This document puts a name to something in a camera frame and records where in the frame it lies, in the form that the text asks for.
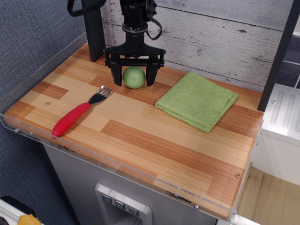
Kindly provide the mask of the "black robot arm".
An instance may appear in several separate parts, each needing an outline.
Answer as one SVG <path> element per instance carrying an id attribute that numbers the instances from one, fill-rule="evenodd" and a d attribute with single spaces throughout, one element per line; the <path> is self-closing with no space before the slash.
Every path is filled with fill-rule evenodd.
<path id="1" fill-rule="evenodd" d="M 158 70 L 164 66 L 164 49 L 145 44 L 145 35 L 149 35 L 148 22 L 161 24 L 153 18 L 157 14 L 157 4 L 153 0 L 121 0 L 123 15 L 122 29 L 126 34 L 125 43 L 104 49 L 105 65 L 111 69 L 114 83 L 122 85 L 122 67 L 146 67 L 146 83 L 152 86 Z"/>

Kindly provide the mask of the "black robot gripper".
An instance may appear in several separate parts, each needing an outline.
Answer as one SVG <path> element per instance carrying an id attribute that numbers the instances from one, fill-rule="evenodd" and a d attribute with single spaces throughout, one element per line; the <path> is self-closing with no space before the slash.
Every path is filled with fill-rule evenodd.
<path id="1" fill-rule="evenodd" d="M 111 68 L 114 83 L 122 86 L 122 66 L 147 66 L 146 83 L 154 84 L 158 67 L 165 65 L 164 49 L 145 44 L 144 35 L 126 35 L 125 43 L 104 49 L 105 65 Z"/>

